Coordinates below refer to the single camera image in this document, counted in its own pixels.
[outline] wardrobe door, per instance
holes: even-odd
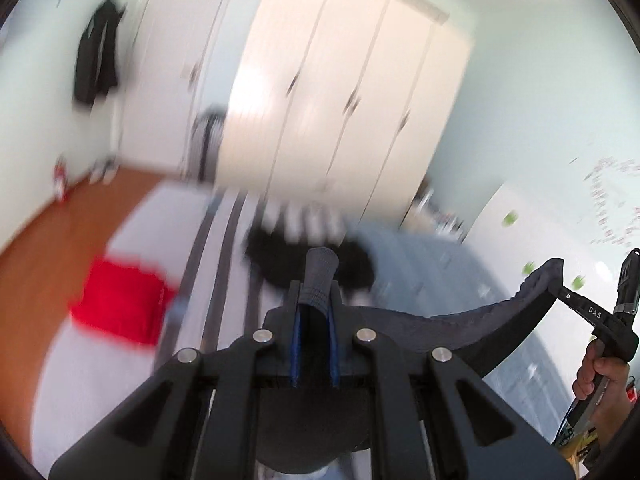
[[[391,0],[327,174],[328,202],[361,216],[408,107],[432,20]]]
[[[326,0],[300,71],[269,192],[314,198],[389,0]]]
[[[263,193],[324,0],[262,0],[232,89],[216,181]]]
[[[125,163],[171,173],[185,169],[194,90],[223,1],[148,0],[123,79],[117,126]]]
[[[400,224],[427,172],[451,114],[472,41],[449,23],[431,40],[403,128],[389,151],[364,214]]]

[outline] sneaker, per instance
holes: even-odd
[[[91,169],[91,173],[89,174],[89,184],[95,184],[100,179],[104,178],[104,171],[106,165],[104,161],[96,160],[94,166]]]
[[[120,167],[120,164],[118,163],[117,160],[115,160],[115,158],[109,158],[107,160],[107,164],[105,165],[105,168],[104,168],[104,175],[102,176],[102,183],[105,186],[108,186],[111,182],[113,182],[113,179],[116,177],[116,174],[118,173],[119,167]]]

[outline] hanging clothes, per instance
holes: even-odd
[[[105,0],[80,38],[74,98],[82,104],[93,106],[96,96],[118,86],[116,30],[123,14],[113,0]]]

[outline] red cloth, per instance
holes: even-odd
[[[629,397],[631,403],[635,404],[636,402],[638,402],[638,391],[636,390],[635,386],[631,386],[630,388],[628,388],[626,391],[626,395],[627,397]]]
[[[70,305],[77,322],[135,343],[158,344],[164,313],[176,291],[136,264],[93,262],[82,300]]]

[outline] door handle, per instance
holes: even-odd
[[[353,103],[353,100],[356,98],[356,91],[358,89],[354,89],[353,92],[351,92],[351,95],[349,96],[349,99],[347,101],[347,104],[344,105],[344,110],[342,111],[342,114],[344,115],[345,113],[347,113],[347,110],[349,108],[351,108],[351,104]]]
[[[291,80],[291,84],[289,85],[289,89],[287,89],[287,97],[289,97],[291,92],[293,92],[293,87],[298,82],[298,78],[299,77],[300,77],[300,70],[298,70],[298,73],[295,76],[293,76],[293,79]]]
[[[195,65],[193,65],[193,68],[191,69],[191,74],[189,76],[189,90],[191,90],[196,84],[196,82],[198,81],[199,73],[200,73],[200,64],[196,63]]]
[[[350,115],[353,115],[353,113],[356,111],[356,108],[360,105],[360,101],[362,101],[362,99],[358,97],[356,99],[356,102],[354,102],[353,107],[351,107]]]
[[[402,121],[400,121],[400,127],[398,128],[398,133],[401,132],[402,130],[404,130],[404,127],[406,126],[406,124],[409,122],[409,114],[411,113],[411,110],[409,110],[404,117],[402,118]]]

